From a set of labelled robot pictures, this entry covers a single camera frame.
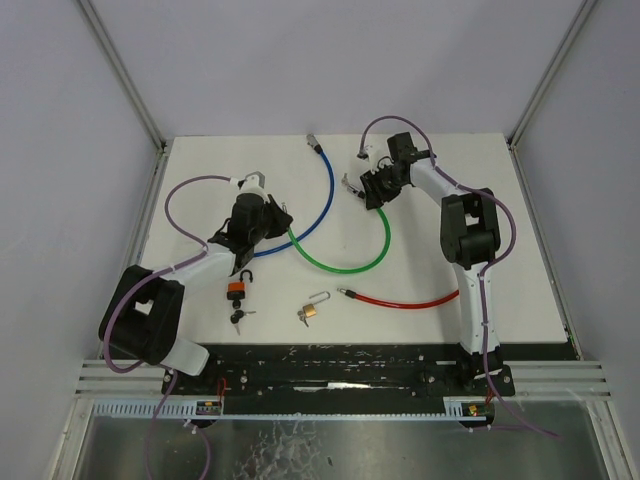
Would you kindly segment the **green cable lock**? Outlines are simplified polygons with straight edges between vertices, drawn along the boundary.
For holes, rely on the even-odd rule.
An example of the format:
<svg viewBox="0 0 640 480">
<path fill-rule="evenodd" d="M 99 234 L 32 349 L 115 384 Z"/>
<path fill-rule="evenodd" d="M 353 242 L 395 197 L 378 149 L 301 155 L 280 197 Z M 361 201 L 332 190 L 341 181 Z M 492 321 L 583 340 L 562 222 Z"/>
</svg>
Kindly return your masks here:
<svg viewBox="0 0 640 480">
<path fill-rule="evenodd" d="M 377 265 L 379 265 L 386 257 L 391 246 L 392 230 L 391 230 L 390 222 L 386 214 L 381 208 L 375 209 L 374 212 L 378 216 L 378 219 L 381 221 L 381 224 L 384 230 L 384 241 L 383 241 L 380 252 L 375 256 L 373 260 L 369 261 L 364 265 L 349 267 L 349 268 L 339 268 L 336 266 L 327 265 L 317 260 L 316 258 L 314 258 L 300 245 L 300 240 L 302 239 L 302 236 L 296 237 L 291 228 L 288 228 L 287 234 L 288 234 L 289 240 L 291 241 L 296 251 L 314 267 L 321 269 L 323 271 L 333 273 L 333 274 L 338 274 L 338 275 L 354 275 L 354 274 L 364 273 L 366 271 L 369 271 L 375 268 Z M 346 249 L 349 243 L 356 245 L 357 240 L 361 241 L 364 239 L 364 234 L 361 232 L 361 225 L 359 223 L 352 225 L 344 222 L 344 230 L 340 234 L 340 238 L 342 240 L 341 247 L 343 250 Z"/>
</svg>

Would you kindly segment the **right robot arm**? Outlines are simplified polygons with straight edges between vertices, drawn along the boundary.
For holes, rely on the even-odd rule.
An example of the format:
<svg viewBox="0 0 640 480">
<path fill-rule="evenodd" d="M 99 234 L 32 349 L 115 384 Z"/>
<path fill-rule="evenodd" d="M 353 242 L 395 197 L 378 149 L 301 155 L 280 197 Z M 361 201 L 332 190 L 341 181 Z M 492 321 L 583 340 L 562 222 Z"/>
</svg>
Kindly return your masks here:
<svg viewBox="0 0 640 480">
<path fill-rule="evenodd" d="M 486 372 L 499 341 L 490 326 L 487 267 L 501 245 L 493 192 L 473 189 L 442 170 L 432 152 L 418 150 L 408 132 L 387 139 L 390 159 L 360 176 L 365 207 L 378 209 L 405 186 L 417 187 L 440 207 L 439 240 L 458 283 L 461 370 L 478 377 Z"/>
</svg>

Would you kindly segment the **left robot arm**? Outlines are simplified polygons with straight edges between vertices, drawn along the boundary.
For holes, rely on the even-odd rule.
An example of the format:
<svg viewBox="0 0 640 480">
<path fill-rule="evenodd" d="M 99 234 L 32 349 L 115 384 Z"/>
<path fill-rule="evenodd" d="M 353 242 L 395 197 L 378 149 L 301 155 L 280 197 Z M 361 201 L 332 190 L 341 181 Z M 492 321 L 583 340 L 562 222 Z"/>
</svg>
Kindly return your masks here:
<svg viewBox="0 0 640 480">
<path fill-rule="evenodd" d="M 127 268 L 99 327 L 108 367 L 129 373 L 148 364 L 198 376 L 208 350 L 179 336 L 183 303 L 195 293 L 240 271 L 265 239 L 284 235 L 293 218 L 272 195 L 237 196 L 230 217 L 194 257 L 153 271 Z"/>
</svg>

